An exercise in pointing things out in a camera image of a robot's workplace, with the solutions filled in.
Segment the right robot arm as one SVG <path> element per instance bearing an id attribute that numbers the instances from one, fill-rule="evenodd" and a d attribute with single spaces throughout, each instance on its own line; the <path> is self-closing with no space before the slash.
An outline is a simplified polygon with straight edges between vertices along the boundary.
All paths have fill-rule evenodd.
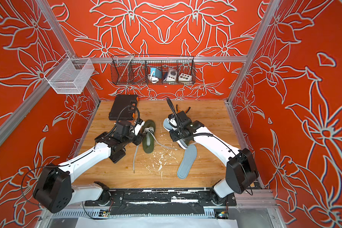
<path id="1" fill-rule="evenodd" d="M 170 114 L 163 123 L 173 142 L 183 149 L 191 146 L 187 141 L 194 141 L 215 155 L 226 167 L 226 175 L 211 188 L 211 196 L 220 200 L 237 193 L 242 194 L 259 177 L 252 152 L 238 149 L 213 134 L 203 123 L 192 121 L 181 111 Z"/>

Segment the grey insole being inserted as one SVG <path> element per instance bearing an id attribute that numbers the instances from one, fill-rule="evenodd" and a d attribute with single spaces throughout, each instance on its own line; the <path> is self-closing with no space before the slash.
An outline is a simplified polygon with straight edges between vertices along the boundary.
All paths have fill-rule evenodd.
<path id="1" fill-rule="evenodd" d="M 177 123 L 176 123 L 175 118 L 165 118 L 165 120 L 163 122 L 163 127 L 168 132 L 177 130 Z"/>

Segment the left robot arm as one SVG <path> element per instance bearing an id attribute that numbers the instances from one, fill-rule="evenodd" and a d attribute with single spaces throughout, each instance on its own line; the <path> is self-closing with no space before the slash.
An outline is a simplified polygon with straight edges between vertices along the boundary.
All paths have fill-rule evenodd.
<path id="1" fill-rule="evenodd" d="M 125 156 L 128 144 L 139 145 L 142 142 L 141 129 L 144 123 L 139 120 L 132 125 L 129 121 L 120 121 L 113 132 L 99 135 L 95 139 L 95 146 L 88 151 L 59 165 L 50 163 L 45 166 L 33 191 L 34 199 L 51 213 L 85 201 L 100 206 L 112 203 L 112 194 L 105 184 L 95 181 L 89 185 L 75 186 L 73 182 L 102 160 L 110 159 L 113 163 L 120 161 Z"/>

